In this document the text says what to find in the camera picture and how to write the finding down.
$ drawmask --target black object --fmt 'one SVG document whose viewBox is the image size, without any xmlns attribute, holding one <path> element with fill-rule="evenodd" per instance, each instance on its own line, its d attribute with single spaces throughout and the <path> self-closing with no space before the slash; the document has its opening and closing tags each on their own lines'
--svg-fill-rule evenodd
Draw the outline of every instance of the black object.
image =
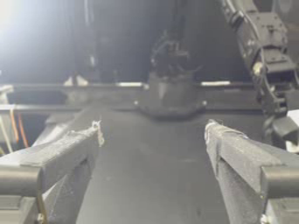
<svg viewBox="0 0 299 224">
<path fill-rule="evenodd" d="M 299 157 L 213 121 L 205 142 L 229 223 L 297 223 Z"/>
<path fill-rule="evenodd" d="M 1 157 L 1 222 L 76 222 L 101 140 L 98 124 L 93 123 L 89 129 L 72 131 L 52 143 Z"/>
<path fill-rule="evenodd" d="M 270 122 L 285 116 L 288 110 L 299 109 L 291 97 L 299 88 L 299 81 L 296 66 L 286 54 L 285 26 L 273 12 L 260 12 L 253 0 L 218 3 L 237 34 L 238 50 L 256 86 L 257 100 L 268 117 L 268 134 L 276 131 Z"/>
</svg>

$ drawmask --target screw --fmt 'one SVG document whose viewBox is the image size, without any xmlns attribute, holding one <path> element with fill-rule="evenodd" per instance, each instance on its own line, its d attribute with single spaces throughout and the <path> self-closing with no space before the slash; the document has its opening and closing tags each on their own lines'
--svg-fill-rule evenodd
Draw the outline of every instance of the screw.
<svg viewBox="0 0 299 224">
<path fill-rule="evenodd" d="M 38 213 L 38 215 L 37 215 L 37 223 L 38 224 L 44 223 L 44 215 L 41 213 Z"/>
<path fill-rule="evenodd" d="M 260 224 L 270 224 L 269 220 L 268 220 L 268 217 L 264 214 L 260 217 Z"/>
</svg>

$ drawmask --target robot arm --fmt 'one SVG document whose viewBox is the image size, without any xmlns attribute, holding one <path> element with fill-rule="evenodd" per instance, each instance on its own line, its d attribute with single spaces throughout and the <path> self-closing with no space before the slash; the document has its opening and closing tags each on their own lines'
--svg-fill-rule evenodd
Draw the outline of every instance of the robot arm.
<svg viewBox="0 0 299 224">
<path fill-rule="evenodd" d="M 296 66 L 286 55 L 284 23 L 273 12 L 260 12 L 253 0 L 218 0 L 218 3 L 237 35 L 238 50 L 268 118 L 265 133 L 278 139 L 273 144 L 281 147 L 282 142 L 295 150 L 299 122 L 288 112 L 299 109 L 299 82 Z"/>
<path fill-rule="evenodd" d="M 297 155 L 213 121 L 205 142 L 229 223 L 299 223 Z"/>
</svg>

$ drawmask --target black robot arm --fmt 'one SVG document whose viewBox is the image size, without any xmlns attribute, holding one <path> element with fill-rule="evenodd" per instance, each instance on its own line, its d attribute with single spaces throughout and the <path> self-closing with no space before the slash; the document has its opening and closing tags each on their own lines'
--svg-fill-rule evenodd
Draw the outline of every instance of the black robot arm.
<svg viewBox="0 0 299 224">
<path fill-rule="evenodd" d="M 299 82 L 296 66 L 286 55 L 285 25 L 272 11 L 257 9 L 253 0 L 218 0 L 218 3 L 237 35 L 240 54 L 265 112 L 265 133 L 277 140 L 273 144 L 299 150 L 299 121 L 295 119 Z"/>
</svg>

